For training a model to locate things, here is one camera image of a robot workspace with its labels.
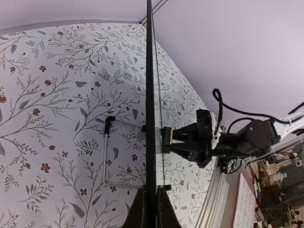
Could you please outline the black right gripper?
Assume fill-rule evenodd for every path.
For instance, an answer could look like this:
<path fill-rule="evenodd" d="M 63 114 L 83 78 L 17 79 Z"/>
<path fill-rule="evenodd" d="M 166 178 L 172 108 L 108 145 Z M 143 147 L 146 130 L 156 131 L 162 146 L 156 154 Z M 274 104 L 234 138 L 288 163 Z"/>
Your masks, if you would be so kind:
<path fill-rule="evenodd" d="M 172 139 L 184 143 L 173 143 L 168 150 L 205 168 L 211 157 L 224 159 L 261 157 L 270 152 L 270 147 L 281 141 L 273 120 L 251 120 L 237 133 L 221 133 L 214 148 L 207 142 L 198 142 L 201 135 L 197 123 L 173 130 Z"/>

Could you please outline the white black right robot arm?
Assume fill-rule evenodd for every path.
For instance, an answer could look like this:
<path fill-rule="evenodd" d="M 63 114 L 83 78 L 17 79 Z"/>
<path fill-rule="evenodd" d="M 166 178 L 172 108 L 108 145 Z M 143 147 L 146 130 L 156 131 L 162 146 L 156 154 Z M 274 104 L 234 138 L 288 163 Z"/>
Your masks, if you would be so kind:
<path fill-rule="evenodd" d="M 287 135 L 302 134 L 303 111 L 291 111 L 290 115 L 289 119 L 278 120 L 273 117 L 265 120 L 246 117 L 248 124 L 237 133 L 232 133 L 229 129 L 219 132 L 214 114 L 199 109 L 196 111 L 196 122 L 176 130 L 163 128 L 162 149 L 164 153 L 173 152 L 195 162 L 199 168 L 205 168 L 212 157 L 218 157 L 224 162 L 220 168 L 226 172 L 229 160 L 264 156 L 271 146 Z"/>

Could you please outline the aluminium corner post right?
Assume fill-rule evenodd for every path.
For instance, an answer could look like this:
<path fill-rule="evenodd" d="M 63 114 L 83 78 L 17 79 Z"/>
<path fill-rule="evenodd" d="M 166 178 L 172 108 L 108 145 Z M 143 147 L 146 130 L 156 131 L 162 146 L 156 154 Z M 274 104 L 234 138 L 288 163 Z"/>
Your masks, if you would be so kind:
<path fill-rule="evenodd" d="M 168 2 L 168 0 L 157 0 L 155 3 L 152 2 L 152 15 L 154 16 L 163 6 Z M 145 13 L 138 21 L 138 23 L 145 25 L 147 21 L 148 14 Z"/>

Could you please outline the white red-lettered sign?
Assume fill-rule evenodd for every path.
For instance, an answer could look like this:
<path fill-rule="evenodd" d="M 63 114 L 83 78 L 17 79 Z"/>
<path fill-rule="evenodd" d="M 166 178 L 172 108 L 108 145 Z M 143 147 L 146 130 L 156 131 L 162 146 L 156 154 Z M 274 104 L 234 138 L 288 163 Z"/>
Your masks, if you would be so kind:
<path fill-rule="evenodd" d="M 244 175 L 239 175 L 236 209 L 233 228 L 253 228 L 256 213 L 256 198 Z"/>

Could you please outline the white whiteboard black frame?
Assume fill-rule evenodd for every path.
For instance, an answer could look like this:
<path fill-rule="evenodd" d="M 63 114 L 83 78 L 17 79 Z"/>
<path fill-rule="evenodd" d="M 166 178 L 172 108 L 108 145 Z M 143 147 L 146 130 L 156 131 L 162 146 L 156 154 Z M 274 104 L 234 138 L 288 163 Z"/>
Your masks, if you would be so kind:
<path fill-rule="evenodd" d="M 163 185 L 161 175 L 162 114 L 160 81 L 155 40 L 152 1 L 147 1 L 146 14 L 146 186 L 148 190 Z"/>

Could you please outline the aluminium front rail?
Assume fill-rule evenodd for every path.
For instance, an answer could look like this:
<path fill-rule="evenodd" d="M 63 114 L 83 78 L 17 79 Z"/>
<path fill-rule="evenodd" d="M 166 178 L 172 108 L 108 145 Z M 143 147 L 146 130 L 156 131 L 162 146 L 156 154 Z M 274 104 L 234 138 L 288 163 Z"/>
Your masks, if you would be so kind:
<path fill-rule="evenodd" d="M 228 198 L 226 174 L 216 165 L 202 210 L 195 228 L 219 228 Z"/>

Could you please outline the yellow black whiteboard eraser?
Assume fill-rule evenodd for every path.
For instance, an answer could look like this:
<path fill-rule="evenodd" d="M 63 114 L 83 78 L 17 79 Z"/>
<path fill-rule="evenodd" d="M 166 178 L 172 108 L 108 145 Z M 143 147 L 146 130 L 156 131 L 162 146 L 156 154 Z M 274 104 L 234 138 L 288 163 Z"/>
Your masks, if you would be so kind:
<path fill-rule="evenodd" d="M 168 146 L 172 144 L 173 129 L 171 127 L 163 127 L 161 136 L 162 153 L 170 153 Z"/>

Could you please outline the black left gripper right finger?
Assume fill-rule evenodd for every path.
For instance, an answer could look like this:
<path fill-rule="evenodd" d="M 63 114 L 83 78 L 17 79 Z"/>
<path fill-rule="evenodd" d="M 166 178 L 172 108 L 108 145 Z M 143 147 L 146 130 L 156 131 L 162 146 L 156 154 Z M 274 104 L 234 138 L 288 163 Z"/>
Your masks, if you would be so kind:
<path fill-rule="evenodd" d="M 164 187 L 157 188 L 157 228 L 181 228 Z"/>

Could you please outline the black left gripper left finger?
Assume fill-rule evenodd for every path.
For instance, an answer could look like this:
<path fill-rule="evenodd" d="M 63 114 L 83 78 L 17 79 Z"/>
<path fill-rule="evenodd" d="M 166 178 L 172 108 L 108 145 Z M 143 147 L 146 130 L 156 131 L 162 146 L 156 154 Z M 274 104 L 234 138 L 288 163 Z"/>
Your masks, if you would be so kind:
<path fill-rule="evenodd" d="M 138 189 L 122 228 L 145 227 L 145 190 Z"/>

